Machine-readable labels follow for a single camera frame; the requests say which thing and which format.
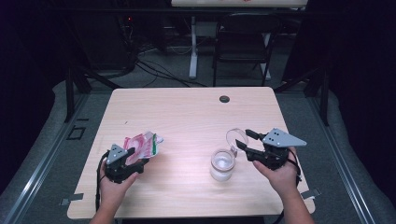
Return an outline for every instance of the human arm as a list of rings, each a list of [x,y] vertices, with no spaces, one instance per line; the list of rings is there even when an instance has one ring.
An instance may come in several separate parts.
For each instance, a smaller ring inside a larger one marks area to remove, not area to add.
[[[295,147],[290,147],[290,150],[296,155]],[[295,161],[291,153],[289,153],[289,159]],[[286,162],[283,167],[274,171],[259,161],[254,161],[253,164],[260,173],[268,178],[273,189],[279,194],[283,203],[286,223],[314,223],[300,192],[297,190],[297,171],[292,163]]]
[[[105,161],[102,162],[100,176],[105,176],[105,163]],[[102,178],[100,181],[101,204],[90,224],[112,223],[126,191],[136,181],[137,176],[138,173],[133,173],[120,184],[110,181],[107,177]]]

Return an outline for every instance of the desk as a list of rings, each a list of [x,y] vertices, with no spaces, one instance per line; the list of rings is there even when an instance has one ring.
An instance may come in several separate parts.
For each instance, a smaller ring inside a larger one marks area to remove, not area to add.
[[[172,7],[305,7],[306,3],[307,0],[172,0]],[[192,17],[190,78],[196,78],[198,63],[195,24]]]
[[[230,97],[222,103],[222,95]],[[227,131],[233,128],[266,133],[287,130],[272,89],[167,88],[113,91],[93,141],[75,193],[83,199],[70,204],[70,218],[91,218],[95,213],[96,168],[113,143],[125,136],[152,131],[163,137],[159,154],[145,165],[128,190],[116,217],[232,217],[280,214],[282,203],[262,176],[238,153],[232,177],[216,181],[210,158],[217,149],[229,149]],[[251,140],[250,147],[262,148]],[[308,190],[304,179],[298,187]],[[313,200],[305,200],[314,212]]]

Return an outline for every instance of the table leg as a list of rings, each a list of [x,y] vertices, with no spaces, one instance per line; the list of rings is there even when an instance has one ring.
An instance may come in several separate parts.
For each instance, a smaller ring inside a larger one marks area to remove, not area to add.
[[[268,44],[268,41],[270,40],[270,35],[269,35],[269,34],[263,34],[262,36],[263,36],[263,38],[264,38],[264,43],[265,43],[265,45],[267,45],[267,44]],[[260,67],[261,67],[261,69],[262,69],[262,74],[263,74],[263,75],[264,75],[264,71],[265,71],[265,66],[267,66],[266,63],[261,63],[261,64],[260,64]],[[267,71],[267,76],[265,77],[265,80],[266,80],[266,81],[271,80],[271,75],[270,75],[270,70],[269,70],[269,69],[268,69],[268,71]]]
[[[190,62],[190,78],[197,78],[197,39],[195,33],[195,17],[191,17],[191,62]]]

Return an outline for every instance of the chair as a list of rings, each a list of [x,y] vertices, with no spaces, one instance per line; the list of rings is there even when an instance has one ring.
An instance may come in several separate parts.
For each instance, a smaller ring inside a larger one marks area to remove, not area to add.
[[[212,67],[216,86],[217,63],[266,63],[262,86],[271,59],[274,40],[282,28],[280,18],[270,14],[233,13],[222,17],[216,28],[216,45]],[[269,35],[268,43],[264,36]]]

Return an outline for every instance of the small round object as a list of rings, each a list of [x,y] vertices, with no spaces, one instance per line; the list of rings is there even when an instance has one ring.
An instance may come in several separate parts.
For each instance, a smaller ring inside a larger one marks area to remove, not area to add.
[[[230,97],[228,97],[228,96],[226,96],[226,95],[222,95],[222,96],[220,96],[220,101],[222,102],[222,103],[228,103],[228,102],[230,102]]]

